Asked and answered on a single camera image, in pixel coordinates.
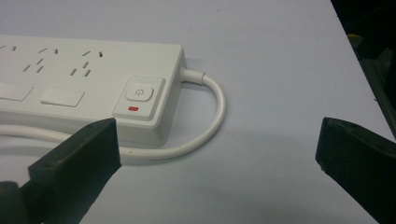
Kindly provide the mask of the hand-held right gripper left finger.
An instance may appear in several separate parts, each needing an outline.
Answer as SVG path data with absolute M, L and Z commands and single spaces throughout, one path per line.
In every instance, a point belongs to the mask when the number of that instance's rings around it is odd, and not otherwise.
M 116 121 L 91 123 L 29 166 L 22 196 L 31 224 L 78 224 L 121 168 Z

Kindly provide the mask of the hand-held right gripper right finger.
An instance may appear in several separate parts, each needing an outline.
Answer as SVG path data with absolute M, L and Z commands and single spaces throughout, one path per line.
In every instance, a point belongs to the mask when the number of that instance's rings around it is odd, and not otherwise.
M 358 124 L 325 118 L 316 161 L 379 224 L 396 224 L 396 143 Z

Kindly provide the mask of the white power strip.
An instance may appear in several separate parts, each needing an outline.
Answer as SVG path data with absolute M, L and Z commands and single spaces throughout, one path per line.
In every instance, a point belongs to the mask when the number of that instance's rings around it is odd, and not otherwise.
M 121 142 L 166 142 L 180 45 L 0 35 L 0 125 L 75 133 L 117 121 Z

